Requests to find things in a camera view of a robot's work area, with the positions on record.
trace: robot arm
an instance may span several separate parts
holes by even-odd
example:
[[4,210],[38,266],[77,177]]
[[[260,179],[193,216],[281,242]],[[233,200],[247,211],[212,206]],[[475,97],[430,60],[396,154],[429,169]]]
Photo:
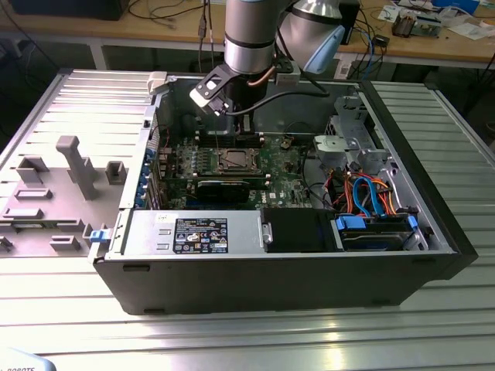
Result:
[[[227,0],[225,64],[198,83],[191,98],[216,115],[254,110],[277,63],[275,43],[303,71],[321,73],[342,40],[341,18],[338,0]],[[277,40],[278,29],[283,39]]]

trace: side panel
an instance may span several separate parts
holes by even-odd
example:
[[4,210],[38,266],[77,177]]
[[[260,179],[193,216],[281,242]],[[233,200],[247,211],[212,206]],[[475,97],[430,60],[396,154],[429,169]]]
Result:
[[397,157],[425,201],[449,246],[459,252],[457,258],[453,261],[453,265],[437,277],[438,279],[450,279],[474,262],[478,255],[442,195],[428,176],[418,156],[406,140],[391,112],[384,104],[382,97],[377,93],[374,85],[369,81],[364,81],[362,86],[364,96],[369,104],[368,110],[374,112],[384,134],[393,143]]
[[399,305],[454,256],[99,261],[129,314]]

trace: sticker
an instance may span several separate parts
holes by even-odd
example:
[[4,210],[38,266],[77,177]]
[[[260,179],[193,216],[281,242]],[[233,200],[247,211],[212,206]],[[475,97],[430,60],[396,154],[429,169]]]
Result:
[[226,218],[176,219],[174,237],[173,252],[176,254],[228,253]]
[[177,214],[158,213],[155,216],[155,223],[173,223],[177,219]]

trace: table leg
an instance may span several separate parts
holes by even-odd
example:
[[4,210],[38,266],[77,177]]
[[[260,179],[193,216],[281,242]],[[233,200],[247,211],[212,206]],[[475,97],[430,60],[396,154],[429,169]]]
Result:
[[101,43],[89,44],[91,49],[91,55],[93,56],[94,66],[97,70],[108,70],[108,63],[103,53],[103,46]]

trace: blue latch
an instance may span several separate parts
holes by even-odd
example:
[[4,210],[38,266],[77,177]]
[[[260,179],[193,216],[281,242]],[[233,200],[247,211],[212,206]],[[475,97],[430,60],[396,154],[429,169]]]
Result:
[[413,230],[418,229],[418,221],[416,220],[416,218],[413,215],[408,216],[408,222],[409,222],[409,225],[411,226],[411,228]]
[[90,234],[91,243],[103,243],[111,240],[112,230],[94,230]]
[[339,216],[336,221],[338,230],[365,230],[366,222],[362,216]]

